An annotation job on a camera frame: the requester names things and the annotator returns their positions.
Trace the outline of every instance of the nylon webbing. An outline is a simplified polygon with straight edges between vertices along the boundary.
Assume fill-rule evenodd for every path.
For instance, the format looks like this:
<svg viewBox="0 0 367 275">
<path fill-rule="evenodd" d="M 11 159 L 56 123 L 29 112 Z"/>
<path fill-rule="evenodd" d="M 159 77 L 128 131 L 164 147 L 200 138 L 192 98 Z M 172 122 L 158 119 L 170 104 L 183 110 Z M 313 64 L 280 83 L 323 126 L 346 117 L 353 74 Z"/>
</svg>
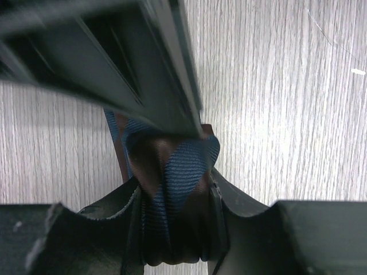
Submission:
<svg viewBox="0 0 367 275">
<path fill-rule="evenodd" d="M 202 126 L 200 139 L 185 139 L 105 114 L 123 180 L 135 176 L 142 190 L 142 260 L 152 266 L 206 261 L 209 173 L 220 149 L 211 126 Z"/>
</svg>

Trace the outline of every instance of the black plastic part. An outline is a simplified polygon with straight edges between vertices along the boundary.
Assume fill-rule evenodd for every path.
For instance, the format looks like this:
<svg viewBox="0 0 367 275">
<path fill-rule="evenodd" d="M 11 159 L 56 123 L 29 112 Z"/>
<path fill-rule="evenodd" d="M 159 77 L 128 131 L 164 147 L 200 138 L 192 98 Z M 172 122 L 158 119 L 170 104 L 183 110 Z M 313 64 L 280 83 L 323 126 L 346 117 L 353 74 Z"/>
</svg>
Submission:
<svg viewBox="0 0 367 275">
<path fill-rule="evenodd" d="M 210 188 L 210 234 L 212 243 L 208 260 L 209 274 L 216 274 L 228 252 L 228 236 L 222 210 L 222 196 L 215 183 Z"/>
<path fill-rule="evenodd" d="M 0 77 L 92 100 L 198 137 L 184 7 L 168 0 L 5 0 Z"/>
<path fill-rule="evenodd" d="M 135 179 L 81 214 L 61 204 L 0 206 L 0 274 L 143 274 L 139 229 Z"/>
<path fill-rule="evenodd" d="M 268 206 L 228 182 L 216 169 L 212 171 L 212 181 L 219 187 L 223 204 L 232 213 L 241 217 L 252 217 L 268 209 Z"/>
<path fill-rule="evenodd" d="M 225 207 L 224 217 L 218 275 L 367 274 L 367 203 L 278 202 L 250 218 Z"/>
</svg>

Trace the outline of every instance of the fabric strap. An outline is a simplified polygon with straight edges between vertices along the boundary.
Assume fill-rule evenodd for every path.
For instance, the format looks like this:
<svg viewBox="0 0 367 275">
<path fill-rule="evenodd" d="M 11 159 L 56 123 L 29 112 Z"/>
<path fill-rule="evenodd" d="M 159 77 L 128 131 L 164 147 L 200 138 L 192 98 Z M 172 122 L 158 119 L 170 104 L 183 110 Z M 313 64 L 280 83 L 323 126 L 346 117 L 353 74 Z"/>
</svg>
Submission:
<svg viewBox="0 0 367 275">
<path fill-rule="evenodd" d="M 210 171 L 220 150 L 210 125 L 199 139 L 167 136 L 105 110 L 124 182 L 142 190 L 142 261 L 206 261 L 210 249 Z"/>
</svg>

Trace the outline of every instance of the strap loop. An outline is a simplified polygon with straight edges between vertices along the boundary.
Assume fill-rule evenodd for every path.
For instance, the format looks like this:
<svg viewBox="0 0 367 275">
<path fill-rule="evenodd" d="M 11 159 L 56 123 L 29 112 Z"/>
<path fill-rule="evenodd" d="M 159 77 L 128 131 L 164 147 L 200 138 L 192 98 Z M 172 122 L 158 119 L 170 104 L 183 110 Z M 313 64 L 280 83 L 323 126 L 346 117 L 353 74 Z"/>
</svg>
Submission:
<svg viewBox="0 0 367 275">
<path fill-rule="evenodd" d="M 106 117 L 117 155 L 128 160 L 120 158 L 120 166 L 142 190 L 143 260 L 151 266 L 206 261 L 209 174 L 220 149 L 211 126 L 202 126 L 200 139 L 185 139 L 112 112 Z"/>
</svg>

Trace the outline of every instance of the white wooden surface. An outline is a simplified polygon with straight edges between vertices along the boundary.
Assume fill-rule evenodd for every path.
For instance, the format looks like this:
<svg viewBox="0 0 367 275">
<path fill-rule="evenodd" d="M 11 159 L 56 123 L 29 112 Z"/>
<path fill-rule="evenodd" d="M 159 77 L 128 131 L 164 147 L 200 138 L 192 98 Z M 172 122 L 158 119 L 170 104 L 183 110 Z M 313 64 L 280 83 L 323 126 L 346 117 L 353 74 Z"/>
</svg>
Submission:
<svg viewBox="0 0 367 275">
<path fill-rule="evenodd" d="M 367 2 L 186 0 L 186 8 L 202 118 L 221 142 L 223 175 L 269 205 L 367 201 L 367 76 L 354 73 L 367 70 Z M 0 203 L 61 200 L 78 210 L 120 183 L 100 107 L 0 83 Z"/>
</svg>

